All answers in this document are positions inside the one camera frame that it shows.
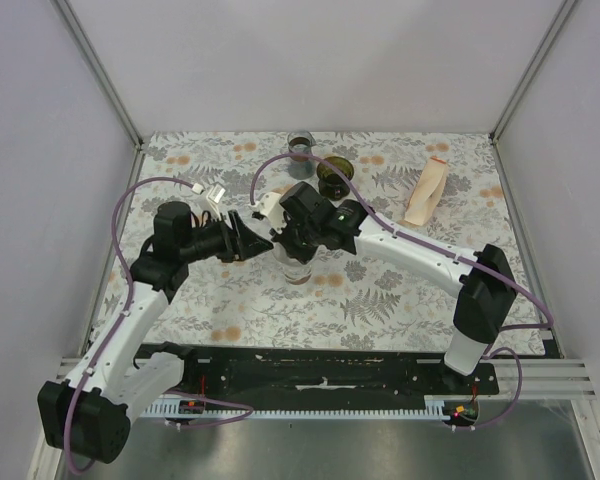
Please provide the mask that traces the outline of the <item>white paper coffee filter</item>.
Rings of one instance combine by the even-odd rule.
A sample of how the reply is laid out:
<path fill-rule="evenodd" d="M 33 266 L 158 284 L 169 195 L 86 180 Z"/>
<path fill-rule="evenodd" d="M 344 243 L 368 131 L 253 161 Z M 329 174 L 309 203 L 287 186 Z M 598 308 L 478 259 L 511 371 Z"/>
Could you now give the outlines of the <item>white paper coffee filter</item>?
<path fill-rule="evenodd" d="M 275 260 L 282 265 L 285 271 L 293 275 L 308 275 L 312 271 L 313 261 L 303 264 L 299 260 L 291 258 L 286 250 L 279 244 L 274 244 L 272 251 Z"/>

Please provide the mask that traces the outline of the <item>clear glass dripper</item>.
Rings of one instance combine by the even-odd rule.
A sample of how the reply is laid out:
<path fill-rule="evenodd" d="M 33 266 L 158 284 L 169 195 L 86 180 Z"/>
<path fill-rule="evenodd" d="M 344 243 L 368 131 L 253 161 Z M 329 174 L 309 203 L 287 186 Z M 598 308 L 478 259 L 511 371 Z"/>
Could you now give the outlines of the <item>clear glass dripper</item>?
<path fill-rule="evenodd" d="M 301 263 L 297 259 L 289 257 L 285 249 L 279 244 L 274 244 L 272 251 L 275 260 L 280 265 L 284 279 L 291 285 L 302 285 L 307 283 L 313 273 L 315 260 L 309 260 L 307 263 Z"/>

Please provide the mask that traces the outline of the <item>dark olive glass dripper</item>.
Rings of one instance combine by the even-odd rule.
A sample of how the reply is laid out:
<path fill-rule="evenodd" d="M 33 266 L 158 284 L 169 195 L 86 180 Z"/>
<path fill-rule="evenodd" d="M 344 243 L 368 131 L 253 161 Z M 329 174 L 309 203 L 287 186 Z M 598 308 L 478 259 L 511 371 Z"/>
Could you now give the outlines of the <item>dark olive glass dripper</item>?
<path fill-rule="evenodd" d="M 354 167 L 349 160 L 338 156 L 327 157 L 326 161 L 333 168 L 324 163 L 317 166 L 316 175 L 319 193 L 332 201 L 342 200 L 349 195 L 350 188 L 339 173 L 351 180 L 354 176 Z"/>

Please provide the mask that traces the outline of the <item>glass carafe with brown band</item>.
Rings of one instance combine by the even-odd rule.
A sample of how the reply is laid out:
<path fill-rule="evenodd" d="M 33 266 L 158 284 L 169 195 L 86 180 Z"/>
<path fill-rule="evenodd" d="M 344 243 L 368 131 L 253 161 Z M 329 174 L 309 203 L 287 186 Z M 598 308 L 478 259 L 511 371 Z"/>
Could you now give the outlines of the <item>glass carafe with brown band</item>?
<path fill-rule="evenodd" d="M 312 154 L 315 144 L 313 135 L 306 130 L 288 134 L 287 147 L 290 156 L 287 172 L 293 179 L 306 180 L 314 174 L 315 166 L 309 155 Z"/>

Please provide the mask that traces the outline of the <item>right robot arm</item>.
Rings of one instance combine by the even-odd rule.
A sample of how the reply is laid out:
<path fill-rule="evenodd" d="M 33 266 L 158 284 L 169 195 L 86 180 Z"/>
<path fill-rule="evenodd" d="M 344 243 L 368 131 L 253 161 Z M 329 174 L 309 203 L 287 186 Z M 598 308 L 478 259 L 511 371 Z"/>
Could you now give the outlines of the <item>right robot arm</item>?
<path fill-rule="evenodd" d="M 299 182 L 283 195 L 264 195 L 254 212 L 269 221 L 274 242 L 291 264 L 310 263 L 319 247 L 389 262 L 437 285 L 456 300 L 454 333 L 438 381 L 463 392 L 492 345 L 516 299 L 504 252 L 491 244 L 479 251 L 408 233 L 360 200 L 334 205 Z"/>

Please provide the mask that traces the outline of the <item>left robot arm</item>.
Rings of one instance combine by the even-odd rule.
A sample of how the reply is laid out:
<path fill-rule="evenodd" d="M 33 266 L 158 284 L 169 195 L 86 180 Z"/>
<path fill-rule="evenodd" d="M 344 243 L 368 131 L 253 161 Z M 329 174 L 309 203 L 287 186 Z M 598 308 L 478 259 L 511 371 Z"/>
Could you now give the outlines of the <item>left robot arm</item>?
<path fill-rule="evenodd" d="M 184 202 L 162 204 L 153 233 L 130 267 L 130 295 L 74 369 L 48 381 L 37 402 L 46 443 L 102 463 L 117 458 L 133 423 L 163 393 L 192 391 L 200 368 L 192 351 L 167 342 L 135 369 L 132 361 L 151 325 L 171 304 L 190 264 L 212 257 L 246 261 L 272 250 L 236 211 L 202 226 Z"/>

